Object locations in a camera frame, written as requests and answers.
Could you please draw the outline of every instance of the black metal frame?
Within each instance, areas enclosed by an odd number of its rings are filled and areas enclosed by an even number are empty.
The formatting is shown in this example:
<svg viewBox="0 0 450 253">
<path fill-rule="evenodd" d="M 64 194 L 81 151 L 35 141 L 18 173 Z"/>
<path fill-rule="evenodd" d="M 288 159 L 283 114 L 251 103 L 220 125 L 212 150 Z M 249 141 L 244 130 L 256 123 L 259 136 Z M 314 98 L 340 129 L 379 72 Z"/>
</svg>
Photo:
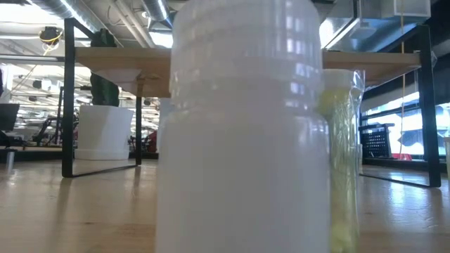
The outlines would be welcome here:
<svg viewBox="0 0 450 253">
<path fill-rule="evenodd" d="M 419 98 L 419 108 L 422 110 L 422 121 L 423 121 L 423 146 L 424 146 L 424 159 L 426 162 L 416 162 L 421 166 L 426 166 L 428 171 L 428 179 L 429 184 L 419 184 L 412 183 L 406 181 L 399 181 L 389 178 L 384 178 L 381 176 L 372 176 L 367 174 L 360 174 L 361 176 L 367 176 L 375 179 L 382 179 L 386 181 L 391 181 L 394 183 L 402 183 L 408 186 L 416 186 L 422 188 L 438 188 L 441 186 L 441 171 L 439 169 L 439 149 L 437 142 L 437 125 L 436 125 L 436 109 L 435 109 L 435 89 L 434 89 L 434 77 L 433 77 L 433 69 L 432 69 L 432 52 L 431 52 L 431 38 L 430 38 L 430 28 L 427 25 L 418 25 L 413 28 L 411 31 L 407 32 L 402 37 L 398 38 L 398 40 L 394 41 L 392 44 L 382 49 L 380 52 L 390 52 L 394 50 L 398 45 L 400 45 L 403 41 L 407 41 L 412 39 L 413 37 L 418 38 L 418 45 L 420 49 L 420 63 L 421 68 L 418 71 L 418 90 L 420 94 Z M 371 90 L 371 93 L 385 93 L 390 90 L 388 87 L 390 83 L 383 84 L 374 90 Z M 405 107 L 405 109 L 409 110 L 417 110 L 417 105 L 411 105 Z M 391 110 L 390 113 L 396 113 L 398 109 Z M 386 112 L 382 112 L 376 115 L 370 115 L 361 117 L 362 120 L 367 120 L 372 117 L 379 117 Z M 373 160 L 371 161 L 372 165 L 385 166 L 386 164 L 391 164 L 391 160 Z M 405 167 L 411 166 L 411 163 L 415 163 L 412 161 L 396 161 L 399 165 L 404 165 Z"/>
<path fill-rule="evenodd" d="M 63 166 L 62 174 L 65 178 L 89 176 L 109 171 L 130 169 L 142 164 L 142 98 L 136 97 L 136 164 L 125 167 L 104 169 L 83 174 L 73 174 L 73 113 L 75 92 L 75 28 L 78 28 L 90 39 L 97 39 L 93 32 L 79 23 L 75 18 L 64 20 L 65 37 L 65 65 L 64 65 L 64 93 L 63 93 Z"/>
</svg>

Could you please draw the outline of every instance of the container lid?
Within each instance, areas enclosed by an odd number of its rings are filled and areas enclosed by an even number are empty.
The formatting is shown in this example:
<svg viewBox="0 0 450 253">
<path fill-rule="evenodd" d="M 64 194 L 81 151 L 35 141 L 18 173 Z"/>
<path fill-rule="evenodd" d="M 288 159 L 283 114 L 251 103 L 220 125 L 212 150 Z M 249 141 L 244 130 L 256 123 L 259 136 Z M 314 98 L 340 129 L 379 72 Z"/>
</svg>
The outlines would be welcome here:
<svg viewBox="0 0 450 253">
<path fill-rule="evenodd" d="M 364 90 L 363 77 L 357 71 L 323 70 L 325 88 L 356 88 Z"/>
</svg>

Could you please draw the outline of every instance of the ceiling pipe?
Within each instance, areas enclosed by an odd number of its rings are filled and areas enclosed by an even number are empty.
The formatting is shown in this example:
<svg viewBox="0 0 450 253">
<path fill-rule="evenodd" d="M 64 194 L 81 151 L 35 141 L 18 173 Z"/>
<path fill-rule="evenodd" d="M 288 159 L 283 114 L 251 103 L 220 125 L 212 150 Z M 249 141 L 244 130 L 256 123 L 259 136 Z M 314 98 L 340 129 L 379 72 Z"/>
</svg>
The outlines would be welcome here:
<svg viewBox="0 0 450 253">
<path fill-rule="evenodd" d="M 150 37 L 149 33 L 142 27 L 141 23 L 137 20 L 137 18 L 132 13 L 131 9 L 128 5 L 123 2 L 123 0 L 116 0 L 115 3 L 119 6 L 119 8 L 124 12 L 124 14 L 133 22 L 135 28 L 141 34 L 141 36 L 146 40 L 146 43 L 151 48 L 155 48 L 156 45 Z"/>
<path fill-rule="evenodd" d="M 27 0 L 30 4 L 40 7 L 42 10 L 55 15 L 61 19 L 76 18 L 91 32 L 97 32 L 100 29 L 107 29 L 105 24 L 92 12 L 92 10 L 82 0 Z M 123 47 L 122 43 L 115 40 L 118 45 Z"/>
<path fill-rule="evenodd" d="M 142 0 L 142 4 L 151 20 L 163 22 L 172 28 L 169 6 L 165 0 Z"/>
<path fill-rule="evenodd" d="M 141 36 L 136 32 L 136 30 L 131 26 L 131 23 L 127 20 L 127 17 L 122 13 L 122 11 L 119 9 L 119 6 L 117 5 L 116 1 L 109 0 L 111 9 L 113 9 L 118 15 L 120 20 L 125 24 L 125 26 L 128 28 L 128 30 L 133 34 L 133 37 L 138 41 L 139 45 L 141 45 L 143 48 L 148 48 L 147 43 L 142 39 Z"/>
</svg>

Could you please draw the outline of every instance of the wooden floor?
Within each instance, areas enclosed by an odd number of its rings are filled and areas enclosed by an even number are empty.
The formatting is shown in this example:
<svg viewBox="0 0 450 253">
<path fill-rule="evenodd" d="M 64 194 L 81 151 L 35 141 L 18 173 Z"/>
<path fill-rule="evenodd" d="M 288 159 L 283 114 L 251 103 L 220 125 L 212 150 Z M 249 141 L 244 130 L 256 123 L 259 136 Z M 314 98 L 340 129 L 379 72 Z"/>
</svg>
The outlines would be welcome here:
<svg viewBox="0 0 450 253">
<path fill-rule="evenodd" d="M 2 166 L 0 252 L 153 252 L 156 163 L 78 179 L 62 179 L 60 162 Z M 450 252 L 447 179 L 424 189 L 361 177 L 359 190 L 360 252 Z"/>
</svg>

